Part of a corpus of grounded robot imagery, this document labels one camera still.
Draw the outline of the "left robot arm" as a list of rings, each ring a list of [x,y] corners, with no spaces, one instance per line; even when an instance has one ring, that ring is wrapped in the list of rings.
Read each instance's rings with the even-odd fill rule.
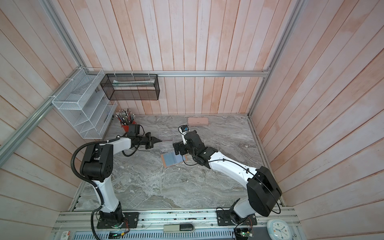
[[[114,155],[123,153],[125,157],[134,155],[140,146],[151,149],[161,140],[150,132],[140,134],[140,125],[129,125],[129,131],[122,136],[106,141],[90,142],[80,146],[71,158],[71,169],[81,180],[91,184],[100,206],[96,212],[100,220],[112,228],[121,226],[125,220],[122,205],[112,186]],[[131,154],[125,150],[134,149]]]

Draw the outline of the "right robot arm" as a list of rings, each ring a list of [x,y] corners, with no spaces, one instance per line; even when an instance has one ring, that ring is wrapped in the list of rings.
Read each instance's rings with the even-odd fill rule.
[[[282,191],[268,168],[249,167],[205,146],[197,132],[190,131],[186,125],[180,126],[178,131],[183,140],[173,143],[176,155],[189,154],[197,165],[225,174],[247,190],[246,198],[236,200],[229,210],[221,210],[220,214],[226,214],[238,225],[255,213],[263,217],[268,217],[271,212],[281,213],[273,208],[278,205]]]

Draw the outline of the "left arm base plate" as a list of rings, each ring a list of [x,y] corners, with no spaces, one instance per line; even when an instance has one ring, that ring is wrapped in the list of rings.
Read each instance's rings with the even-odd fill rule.
[[[139,212],[104,213],[100,212],[97,229],[135,229],[138,225]]]

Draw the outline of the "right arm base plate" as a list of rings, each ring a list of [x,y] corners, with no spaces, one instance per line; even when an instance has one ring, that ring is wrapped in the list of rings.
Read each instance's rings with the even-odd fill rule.
[[[224,210],[222,208],[217,208],[216,215],[217,215],[217,223],[219,226],[244,225],[244,226],[253,227],[258,224],[255,215],[250,215],[246,218],[241,218],[232,210]]]

